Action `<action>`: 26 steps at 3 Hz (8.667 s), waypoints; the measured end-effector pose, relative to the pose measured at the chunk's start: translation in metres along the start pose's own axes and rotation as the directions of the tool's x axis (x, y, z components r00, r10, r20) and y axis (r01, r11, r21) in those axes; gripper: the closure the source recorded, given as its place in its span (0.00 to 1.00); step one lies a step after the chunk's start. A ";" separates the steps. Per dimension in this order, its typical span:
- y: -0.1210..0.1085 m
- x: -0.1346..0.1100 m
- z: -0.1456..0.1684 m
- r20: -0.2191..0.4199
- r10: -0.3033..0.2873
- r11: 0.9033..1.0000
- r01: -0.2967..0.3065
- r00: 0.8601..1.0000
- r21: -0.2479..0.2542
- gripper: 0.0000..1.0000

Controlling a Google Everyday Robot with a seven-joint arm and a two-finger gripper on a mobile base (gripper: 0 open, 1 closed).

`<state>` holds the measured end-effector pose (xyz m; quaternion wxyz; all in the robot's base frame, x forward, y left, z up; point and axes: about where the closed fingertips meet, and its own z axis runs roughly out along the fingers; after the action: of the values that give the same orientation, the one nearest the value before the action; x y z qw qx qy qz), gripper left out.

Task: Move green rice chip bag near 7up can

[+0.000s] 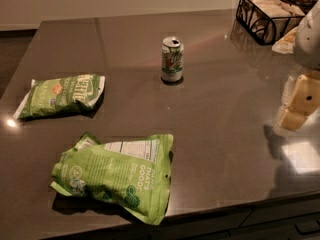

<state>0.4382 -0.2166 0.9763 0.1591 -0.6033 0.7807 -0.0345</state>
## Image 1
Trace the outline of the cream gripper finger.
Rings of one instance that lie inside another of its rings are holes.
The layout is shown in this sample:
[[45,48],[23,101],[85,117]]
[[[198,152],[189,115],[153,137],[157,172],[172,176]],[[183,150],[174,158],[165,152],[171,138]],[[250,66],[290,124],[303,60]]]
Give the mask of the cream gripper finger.
[[289,78],[282,96],[278,126],[297,131],[320,107],[320,72],[311,71]]

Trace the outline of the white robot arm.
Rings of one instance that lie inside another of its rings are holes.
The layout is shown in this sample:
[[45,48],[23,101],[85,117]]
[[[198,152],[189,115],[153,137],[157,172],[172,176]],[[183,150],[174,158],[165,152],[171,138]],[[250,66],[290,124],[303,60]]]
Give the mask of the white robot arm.
[[320,107],[320,1],[299,23],[293,54],[308,72],[285,84],[277,126],[288,131],[297,131]]

